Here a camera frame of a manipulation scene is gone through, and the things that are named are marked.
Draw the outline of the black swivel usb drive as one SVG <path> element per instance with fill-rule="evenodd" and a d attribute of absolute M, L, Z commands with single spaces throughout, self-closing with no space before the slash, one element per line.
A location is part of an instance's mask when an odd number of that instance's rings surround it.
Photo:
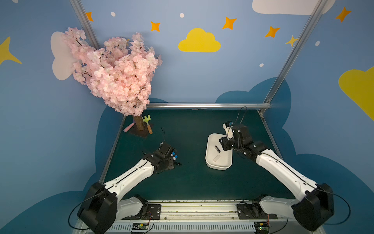
<path fill-rule="evenodd" d="M 221 151 L 220 151 L 220 149 L 218 148 L 218 146 L 214 146 L 214 148 L 216 149 L 216 151 L 218 152 L 218 153 L 221 153 Z"/>

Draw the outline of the white oval storage box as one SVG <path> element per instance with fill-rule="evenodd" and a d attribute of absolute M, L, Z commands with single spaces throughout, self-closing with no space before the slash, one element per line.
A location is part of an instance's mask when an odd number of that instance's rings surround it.
<path fill-rule="evenodd" d="M 225 151 L 223 149 L 220 143 L 221 138 L 227 137 L 217 133 L 209 135 L 205 160 L 209 168 L 224 171 L 232 166 L 232 150 Z"/>

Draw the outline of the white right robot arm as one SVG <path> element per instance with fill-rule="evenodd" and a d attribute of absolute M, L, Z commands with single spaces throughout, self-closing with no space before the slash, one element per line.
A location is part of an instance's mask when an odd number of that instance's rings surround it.
<path fill-rule="evenodd" d="M 219 140 L 223 150 L 241 153 L 266 169 L 294 195 L 294 199 L 259 197 L 260 210 L 295 219 L 311 232 L 334 215 L 333 190 L 329 185 L 317 184 L 288 165 L 261 141 L 254 141 L 245 125 L 228 121 L 223 124 L 223 129 L 226 136 Z"/>

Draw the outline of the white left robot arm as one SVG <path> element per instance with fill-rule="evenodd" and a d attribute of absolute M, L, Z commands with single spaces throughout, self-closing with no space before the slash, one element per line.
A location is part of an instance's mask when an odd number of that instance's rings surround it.
<path fill-rule="evenodd" d="M 150 217 L 147 200 L 140 196 L 126 200 L 122 198 L 153 174 L 174 169 L 175 154 L 174 147 L 163 142 L 156 151 L 144 155 L 134 167 L 119 177 L 104 184 L 94 183 L 78 210 L 78 218 L 93 233 L 104 234 L 118 220 Z"/>

